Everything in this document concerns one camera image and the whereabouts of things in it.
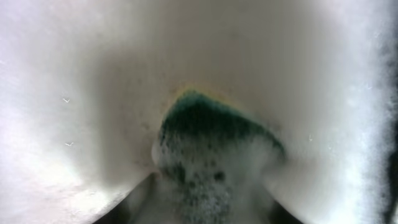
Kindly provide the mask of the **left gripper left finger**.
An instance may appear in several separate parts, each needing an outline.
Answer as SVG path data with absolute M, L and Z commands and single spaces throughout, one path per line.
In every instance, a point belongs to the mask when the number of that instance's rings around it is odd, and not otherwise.
M 129 204 L 123 200 L 93 224 L 127 224 L 130 216 Z

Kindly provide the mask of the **green and yellow sponge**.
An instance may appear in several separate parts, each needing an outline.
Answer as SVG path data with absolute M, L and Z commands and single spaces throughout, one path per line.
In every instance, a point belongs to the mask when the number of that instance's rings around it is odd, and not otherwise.
M 264 185 L 285 161 L 264 126 L 196 91 L 169 109 L 152 148 L 162 197 L 177 223 L 270 223 L 277 202 Z

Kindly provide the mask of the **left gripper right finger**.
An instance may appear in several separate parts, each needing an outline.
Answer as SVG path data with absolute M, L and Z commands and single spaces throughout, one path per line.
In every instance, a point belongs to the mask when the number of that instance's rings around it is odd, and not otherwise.
M 303 224 L 278 202 L 274 202 L 271 208 L 269 221 L 271 224 Z

